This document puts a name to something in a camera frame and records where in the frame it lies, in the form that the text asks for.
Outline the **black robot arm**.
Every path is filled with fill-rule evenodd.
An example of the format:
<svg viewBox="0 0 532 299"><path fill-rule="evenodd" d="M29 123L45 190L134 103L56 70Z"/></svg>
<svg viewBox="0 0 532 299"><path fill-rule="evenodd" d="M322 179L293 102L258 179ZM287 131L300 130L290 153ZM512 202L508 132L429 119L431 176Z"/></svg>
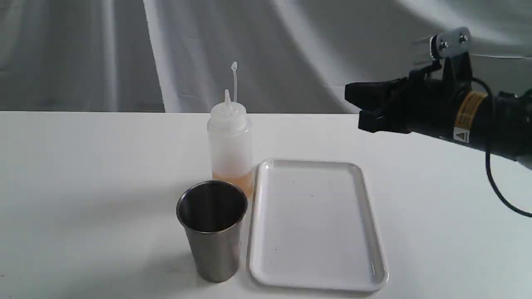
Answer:
<svg viewBox="0 0 532 299"><path fill-rule="evenodd" d="M531 91L492 92L473 75L468 53L399 79L349 83L345 99L360 109L361 130L415 132L531 167Z"/></svg>

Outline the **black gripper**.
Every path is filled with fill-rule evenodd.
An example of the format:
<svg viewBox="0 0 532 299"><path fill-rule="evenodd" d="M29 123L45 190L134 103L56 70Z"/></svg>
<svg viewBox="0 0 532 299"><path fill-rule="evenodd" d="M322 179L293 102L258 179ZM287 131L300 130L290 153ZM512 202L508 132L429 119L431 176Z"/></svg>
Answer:
<svg viewBox="0 0 532 299"><path fill-rule="evenodd" d="M358 129L376 133L419 134L449 142L469 142L483 104L472 88L473 67L468 52L410 71L411 86L401 109L378 110L403 85L401 80L345 85L344 99L361 109Z"/></svg>

